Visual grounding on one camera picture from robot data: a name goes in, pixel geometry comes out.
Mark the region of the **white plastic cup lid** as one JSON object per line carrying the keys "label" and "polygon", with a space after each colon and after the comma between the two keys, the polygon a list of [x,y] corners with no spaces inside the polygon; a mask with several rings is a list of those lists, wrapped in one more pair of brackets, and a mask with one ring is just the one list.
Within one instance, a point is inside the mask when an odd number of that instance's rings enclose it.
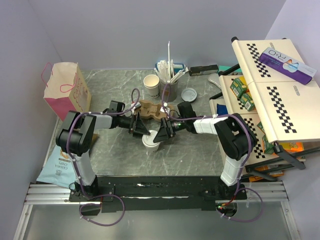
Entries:
{"label": "white plastic cup lid", "polygon": [[149,135],[148,134],[144,134],[142,136],[142,143],[146,146],[146,147],[155,147],[155,146],[159,146],[160,142],[154,142],[154,139],[157,135],[157,131],[156,130],[149,130]]}

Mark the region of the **brown pulp cup carrier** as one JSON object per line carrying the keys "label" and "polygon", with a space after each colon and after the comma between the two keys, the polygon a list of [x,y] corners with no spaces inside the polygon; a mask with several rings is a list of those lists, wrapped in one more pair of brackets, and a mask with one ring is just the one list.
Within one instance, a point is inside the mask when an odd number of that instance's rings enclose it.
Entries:
{"label": "brown pulp cup carrier", "polygon": [[141,119],[149,120],[154,119],[157,122],[161,121],[161,118],[168,118],[162,103],[154,103],[149,100],[140,100],[140,106],[134,109],[134,114],[139,113]]}

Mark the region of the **grey straw holder cup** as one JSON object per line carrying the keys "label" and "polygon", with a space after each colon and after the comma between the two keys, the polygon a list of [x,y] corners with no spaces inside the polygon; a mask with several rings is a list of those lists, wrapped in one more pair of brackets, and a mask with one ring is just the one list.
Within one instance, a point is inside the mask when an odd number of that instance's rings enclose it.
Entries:
{"label": "grey straw holder cup", "polygon": [[[162,99],[163,90],[166,83],[163,80],[159,82],[159,97]],[[177,98],[179,81],[167,86],[164,92],[164,101],[166,103],[173,102]]]}

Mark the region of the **white paper cup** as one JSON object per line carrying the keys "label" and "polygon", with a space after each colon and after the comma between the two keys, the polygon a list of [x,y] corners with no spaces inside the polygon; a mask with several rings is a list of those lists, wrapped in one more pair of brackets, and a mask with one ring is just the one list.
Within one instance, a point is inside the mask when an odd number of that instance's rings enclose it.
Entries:
{"label": "white paper cup", "polygon": [[153,144],[144,143],[144,146],[148,152],[153,153],[159,149],[160,143],[159,142],[153,143]]}

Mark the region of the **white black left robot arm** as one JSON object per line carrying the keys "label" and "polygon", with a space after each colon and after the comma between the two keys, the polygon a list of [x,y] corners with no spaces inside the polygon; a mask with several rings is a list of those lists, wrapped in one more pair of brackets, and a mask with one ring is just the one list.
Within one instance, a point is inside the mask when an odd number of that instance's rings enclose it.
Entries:
{"label": "white black left robot arm", "polygon": [[125,110],[125,104],[111,101],[102,112],[69,111],[56,136],[55,142],[63,153],[71,158],[75,173],[75,189],[87,201],[95,200],[99,195],[98,177],[94,173],[90,161],[90,148],[94,131],[99,129],[127,129],[133,137],[141,138],[151,133],[144,125],[140,114],[134,114],[141,104],[136,101]]}

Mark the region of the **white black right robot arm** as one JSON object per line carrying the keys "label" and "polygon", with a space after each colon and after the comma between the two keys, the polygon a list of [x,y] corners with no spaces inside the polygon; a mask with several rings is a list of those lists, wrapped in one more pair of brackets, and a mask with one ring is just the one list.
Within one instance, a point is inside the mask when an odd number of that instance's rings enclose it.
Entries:
{"label": "white black right robot arm", "polygon": [[258,143],[257,137],[238,113],[196,116],[190,102],[181,102],[177,107],[180,117],[163,117],[153,142],[168,140],[181,130],[192,134],[216,135],[226,154],[220,176],[223,184],[218,187],[218,193],[223,199],[230,199],[236,193],[234,185],[240,182],[244,164]]}

